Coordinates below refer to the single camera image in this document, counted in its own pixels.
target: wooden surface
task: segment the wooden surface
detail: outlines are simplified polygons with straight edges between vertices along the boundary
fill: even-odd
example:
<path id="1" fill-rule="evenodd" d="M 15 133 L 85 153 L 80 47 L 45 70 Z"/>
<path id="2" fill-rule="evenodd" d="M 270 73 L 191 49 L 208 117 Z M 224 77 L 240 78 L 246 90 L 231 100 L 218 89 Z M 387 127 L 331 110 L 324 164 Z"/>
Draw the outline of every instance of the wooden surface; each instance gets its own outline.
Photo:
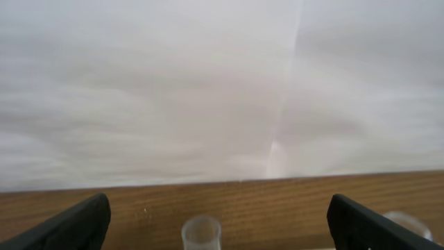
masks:
<path id="1" fill-rule="evenodd" d="M 6 193 L 0 241 L 97 192 L 108 195 L 112 210 L 103 249 L 181 249 L 183 223 L 199 214 L 219 218 L 223 249 L 327 248 L 325 216 L 335 193 L 379 213 L 413 215 L 444 242 L 444 172 Z"/>

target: white wall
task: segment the white wall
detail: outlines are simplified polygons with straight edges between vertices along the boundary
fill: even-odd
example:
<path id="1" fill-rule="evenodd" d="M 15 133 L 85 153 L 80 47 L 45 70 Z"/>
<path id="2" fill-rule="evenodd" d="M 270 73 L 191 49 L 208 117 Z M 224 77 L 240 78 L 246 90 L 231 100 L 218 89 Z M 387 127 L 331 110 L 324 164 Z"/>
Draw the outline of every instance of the white wall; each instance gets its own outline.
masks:
<path id="1" fill-rule="evenodd" d="M 441 0 L 2 5 L 1 191 L 444 166 Z"/>

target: black object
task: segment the black object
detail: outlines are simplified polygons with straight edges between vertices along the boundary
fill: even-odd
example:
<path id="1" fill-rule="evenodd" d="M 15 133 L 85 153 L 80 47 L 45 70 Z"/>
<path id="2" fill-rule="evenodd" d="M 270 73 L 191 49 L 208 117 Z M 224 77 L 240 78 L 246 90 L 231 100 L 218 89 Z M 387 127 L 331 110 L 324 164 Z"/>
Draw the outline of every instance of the black object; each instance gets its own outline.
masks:
<path id="1" fill-rule="evenodd" d="M 341 194 L 333 196 L 327 220 L 336 250 L 444 250 Z"/>
<path id="2" fill-rule="evenodd" d="M 0 243 L 0 250 L 99 250 L 110 220 L 108 198 L 98 194 Z"/>

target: transparent cup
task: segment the transparent cup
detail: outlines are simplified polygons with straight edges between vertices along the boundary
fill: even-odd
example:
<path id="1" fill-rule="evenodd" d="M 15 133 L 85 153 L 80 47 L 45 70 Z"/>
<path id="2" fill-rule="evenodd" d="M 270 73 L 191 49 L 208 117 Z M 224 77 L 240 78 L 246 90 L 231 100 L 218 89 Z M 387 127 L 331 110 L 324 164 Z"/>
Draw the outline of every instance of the transparent cup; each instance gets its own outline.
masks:
<path id="1" fill-rule="evenodd" d="M 387 212 L 383 214 L 383 216 L 390 219 L 392 222 L 409 229 L 417 235 L 433 241 L 432 232 L 415 217 L 398 211 Z"/>
<path id="2" fill-rule="evenodd" d="M 193 217 L 182 227 L 182 241 L 184 250 L 220 250 L 221 225 L 208 215 Z"/>

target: brown wooden tabletop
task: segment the brown wooden tabletop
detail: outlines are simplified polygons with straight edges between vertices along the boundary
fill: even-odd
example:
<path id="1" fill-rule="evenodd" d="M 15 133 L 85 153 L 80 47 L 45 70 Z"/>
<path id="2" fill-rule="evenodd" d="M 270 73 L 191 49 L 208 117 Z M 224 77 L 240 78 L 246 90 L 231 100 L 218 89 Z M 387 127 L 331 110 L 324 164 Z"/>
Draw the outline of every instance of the brown wooden tabletop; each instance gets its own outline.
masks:
<path id="1" fill-rule="evenodd" d="M 112 210 L 103 249 L 181 249 L 183 223 L 199 214 L 219 218 L 223 249 L 331 247 L 326 212 L 335 193 L 413 215 L 444 242 L 444 172 L 3 193 L 0 241 L 97 192 Z"/>

